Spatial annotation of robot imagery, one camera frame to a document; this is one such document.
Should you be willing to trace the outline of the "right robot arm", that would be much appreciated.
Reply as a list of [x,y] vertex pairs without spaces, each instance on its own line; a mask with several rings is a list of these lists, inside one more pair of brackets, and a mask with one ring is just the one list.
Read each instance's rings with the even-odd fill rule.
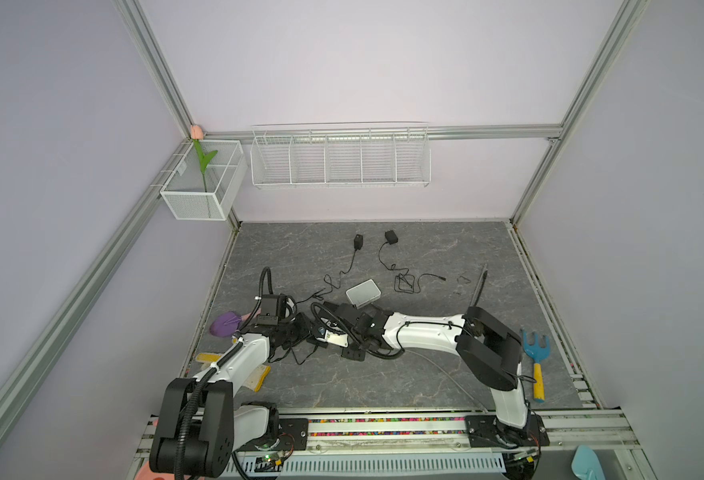
[[522,374],[523,339],[478,306],[447,317],[412,316],[371,305],[314,303],[310,310],[328,341],[342,335],[342,356],[362,361],[370,355],[396,360],[414,350],[459,357],[492,394],[490,414],[469,415],[465,425],[473,447],[540,449],[550,440],[540,415],[526,399]]

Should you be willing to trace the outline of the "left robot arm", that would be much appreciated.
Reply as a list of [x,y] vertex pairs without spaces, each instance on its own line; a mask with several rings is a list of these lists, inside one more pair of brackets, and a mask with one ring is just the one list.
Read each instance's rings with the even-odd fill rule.
[[175,479],[216,478],[246,447],[264,451],[259,471],[277,471],[305,449],[307,421],[281,420],[268,402],[237,407],[235,395],[309,336],[306,317],[292,297],[274,291],[271,271],[264,268],[255,305],[232,346],[195,376],[176,378],[166,387],[149,470]]

